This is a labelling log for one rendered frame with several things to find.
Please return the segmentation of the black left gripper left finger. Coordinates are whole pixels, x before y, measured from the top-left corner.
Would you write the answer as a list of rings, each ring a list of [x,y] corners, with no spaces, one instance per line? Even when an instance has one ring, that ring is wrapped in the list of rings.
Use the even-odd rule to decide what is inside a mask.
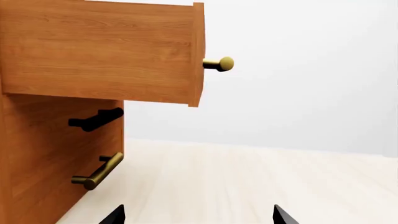
[[[124,224],[126,219],[124,205],[120,205],[113,210],[99,224]]]

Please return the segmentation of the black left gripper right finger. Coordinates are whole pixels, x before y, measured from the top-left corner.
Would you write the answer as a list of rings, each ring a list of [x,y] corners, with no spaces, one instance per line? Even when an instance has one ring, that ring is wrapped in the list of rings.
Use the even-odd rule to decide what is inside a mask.
[[[292,216],[290,216],[283,208],[274,205],[273,210],[274,224],[299,224]]]

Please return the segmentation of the wooden drawer cabinet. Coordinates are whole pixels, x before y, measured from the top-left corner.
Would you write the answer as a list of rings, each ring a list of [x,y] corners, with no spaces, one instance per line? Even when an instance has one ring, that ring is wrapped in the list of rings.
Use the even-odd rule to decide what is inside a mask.
[[[72,184],[124,152],[123,117],[92,131],[68,125],[121,100],[6,93],[0,75],[0,224],[56,224],[87,192]]]

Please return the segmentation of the open wooden drawer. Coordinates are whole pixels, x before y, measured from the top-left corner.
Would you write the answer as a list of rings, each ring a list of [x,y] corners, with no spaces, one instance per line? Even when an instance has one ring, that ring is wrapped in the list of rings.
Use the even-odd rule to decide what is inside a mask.
[[[203,3],[0,0],[5,93],[199,105]]]

